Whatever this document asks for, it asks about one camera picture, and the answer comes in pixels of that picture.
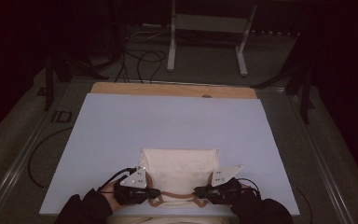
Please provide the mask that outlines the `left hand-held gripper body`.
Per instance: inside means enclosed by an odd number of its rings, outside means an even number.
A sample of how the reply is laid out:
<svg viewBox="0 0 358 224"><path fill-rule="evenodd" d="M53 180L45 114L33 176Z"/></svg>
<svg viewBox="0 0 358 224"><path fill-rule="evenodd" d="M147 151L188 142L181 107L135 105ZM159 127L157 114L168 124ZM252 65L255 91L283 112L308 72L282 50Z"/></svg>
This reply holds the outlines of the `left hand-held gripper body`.
<svg viewBox="0 0 358 224"><path fill-rule="evenodd" d="M148 191L145 168L129 171L114 185L114 197L120 205L143 203Z"/></svg>

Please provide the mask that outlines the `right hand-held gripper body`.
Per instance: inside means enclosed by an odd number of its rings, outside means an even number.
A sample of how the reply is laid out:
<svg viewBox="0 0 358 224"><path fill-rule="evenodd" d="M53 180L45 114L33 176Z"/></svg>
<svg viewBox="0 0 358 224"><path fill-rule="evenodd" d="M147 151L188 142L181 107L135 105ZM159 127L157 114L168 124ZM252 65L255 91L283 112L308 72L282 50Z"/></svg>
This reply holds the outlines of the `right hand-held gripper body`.
<svg viewBox="0 0 358 224"><path fill-rule="evenodd" d="M241 169L241 165L214 168L204 197L213 204L232 203L241 194L241 183L235 178Z"/></svg>

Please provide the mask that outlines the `cream baby bodysuit brown trim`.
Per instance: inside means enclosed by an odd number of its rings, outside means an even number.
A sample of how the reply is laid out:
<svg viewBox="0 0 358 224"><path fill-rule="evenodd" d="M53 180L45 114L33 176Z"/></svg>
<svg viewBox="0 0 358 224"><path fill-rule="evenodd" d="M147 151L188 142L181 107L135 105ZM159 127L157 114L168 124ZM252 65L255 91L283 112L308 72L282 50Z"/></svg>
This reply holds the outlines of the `cream baby bodysuit brown trim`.
<svg viewBox="0 0 358 224"><path fill-rule="evenodd" d="M149 199L153 207L202 208L207 200L194 195L195 187L210 183L210 175L219 166L217 149L143 148L139 166L146 170L147 184L161 195Z"/></svg>

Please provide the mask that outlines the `person's left hand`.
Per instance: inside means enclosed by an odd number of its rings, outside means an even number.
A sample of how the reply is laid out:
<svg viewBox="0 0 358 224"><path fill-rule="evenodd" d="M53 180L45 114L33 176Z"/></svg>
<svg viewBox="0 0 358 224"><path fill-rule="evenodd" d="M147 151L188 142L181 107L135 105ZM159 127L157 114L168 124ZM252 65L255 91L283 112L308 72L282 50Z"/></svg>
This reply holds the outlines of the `person's left hand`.
<svg viewBox="0 0 358 224"><path fill-rule="evenodd" d="M109 183L105 187L103 187L103 189L101 190L101 194L108 201L111 210L113 212L116 212L118 209L122 207L122 205L117 202L114 196L114 190L115 190L115 184Z"/></svg>

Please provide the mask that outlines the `person's right hand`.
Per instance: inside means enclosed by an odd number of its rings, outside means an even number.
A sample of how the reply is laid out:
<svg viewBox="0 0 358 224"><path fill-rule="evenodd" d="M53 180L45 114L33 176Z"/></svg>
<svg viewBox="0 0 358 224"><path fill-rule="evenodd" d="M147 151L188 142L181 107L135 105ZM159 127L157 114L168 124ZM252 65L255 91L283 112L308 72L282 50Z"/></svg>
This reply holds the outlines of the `person's right hand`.
<svg viewBox="0 0 358 224"><path fill-rule="evenodd" d="M241 192L242 193L247 193L247 194L250 194L250 195L253 195L253 196L256 195L255 190L252 187L247 186L247 185L241 185Z"/></svg>

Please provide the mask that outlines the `light blue table mat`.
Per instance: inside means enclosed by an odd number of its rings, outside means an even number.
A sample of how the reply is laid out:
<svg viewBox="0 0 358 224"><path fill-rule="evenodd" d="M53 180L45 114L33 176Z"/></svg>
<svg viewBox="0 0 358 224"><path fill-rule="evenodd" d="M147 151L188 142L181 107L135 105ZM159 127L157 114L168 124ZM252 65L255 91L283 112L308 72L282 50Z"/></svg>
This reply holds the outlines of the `light blue table mat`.
<svg viewBox="0 0 358 224"><path fill-rule="evenodd" d="M242 165L240 175L253 180L262 197L299 213L259 100L90 93L41 214L58 214L72 195L85 195L135 166L144 148L215 148L221 165Z"/></svg>

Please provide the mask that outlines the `black metal stand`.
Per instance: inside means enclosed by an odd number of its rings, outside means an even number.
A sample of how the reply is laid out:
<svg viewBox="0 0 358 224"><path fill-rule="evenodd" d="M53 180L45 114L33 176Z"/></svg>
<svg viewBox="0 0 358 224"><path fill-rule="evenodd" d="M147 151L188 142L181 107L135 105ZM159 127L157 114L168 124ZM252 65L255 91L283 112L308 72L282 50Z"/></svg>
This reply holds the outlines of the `black metal stand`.
<svg viewBox="0 0 358 224"><path fill-rule="evenodd" d="M305 123L309 123L308 110L310 106L310 84L314 61L314 46L307 42L305 34L300 34L279 74L261 83L252 85L252 88L258 90L265 89L266 87L289 77L284 92L287 95L295 96L299 90L302 90L299 114Z"/></svg>
<svg viewBox="0 0 358 224"><path fill-rule="evenodd" d="M45 86L37 93L38 96L45 97L45 111L49 111L54 102L54 75L57 75L58 80L61 82L70 82L72 75L69 71L69 66L73 66L92 78L108 79L108 77L99 75L81 61L61 50L49 50L45 57Z"/></svg>

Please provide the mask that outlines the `white metal stand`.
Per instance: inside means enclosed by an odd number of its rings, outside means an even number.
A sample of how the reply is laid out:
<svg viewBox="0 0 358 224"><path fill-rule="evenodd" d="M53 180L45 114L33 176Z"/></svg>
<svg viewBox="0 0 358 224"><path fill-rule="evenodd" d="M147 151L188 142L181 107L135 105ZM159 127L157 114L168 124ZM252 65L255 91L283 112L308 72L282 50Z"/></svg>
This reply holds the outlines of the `white metal stand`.
<svg viewBox="0 0 358 224"><path fill-rule="evenodd" d="M250 11L244 19L229 18L229 17L215 17L215 16L201 16L190 14L178 14L176 12L176 0L172 0L171 12L171 42L168 52L167 71L173 72L175 68L176 55L176 30L191 30L191 31L205 31L205 32L221 32L241 34L242 40L238 46L235 47L238 67L242 77L248 76L247 66L244 60L244 49L250 34L252 23L257 10L257 5L252 4Z"/></svg>

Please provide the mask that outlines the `metal floor rail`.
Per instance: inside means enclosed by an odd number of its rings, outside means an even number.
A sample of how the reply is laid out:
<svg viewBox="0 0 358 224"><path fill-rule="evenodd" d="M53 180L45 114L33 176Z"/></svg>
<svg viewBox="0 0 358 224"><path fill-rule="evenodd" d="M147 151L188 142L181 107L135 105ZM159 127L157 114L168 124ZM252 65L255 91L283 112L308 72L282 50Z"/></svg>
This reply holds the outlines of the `metal floor rail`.
<svg viewBox="0 0 358 224"><path fill-rule="evenodd" d="M330 169L328 168L321 148L318 145L315 136L310 129L310 126L302 119L299 113L300 102L298 98L295 95L287 95L283 88L276 87L256 90L256 93L281 95L289 101L292 111L294 113L294 117L296 119L296 123L301 126L302 133L309 141L314 164L317 167L322 182L324 183L324 187L329 196L331 204L334 206L340 224L354 224L351 212L346 205L344 198L342 197L336 180L334 179Z"/></svg>
<svg viewBox="0 0 358 224"><path fill-rule="evenodd" d="M52 224L55 219L38 214L46 192L26 172L32 150L51 132L53 112L44 110L39 88L36 84L26 92L0 123L0 224Z"/></svg>

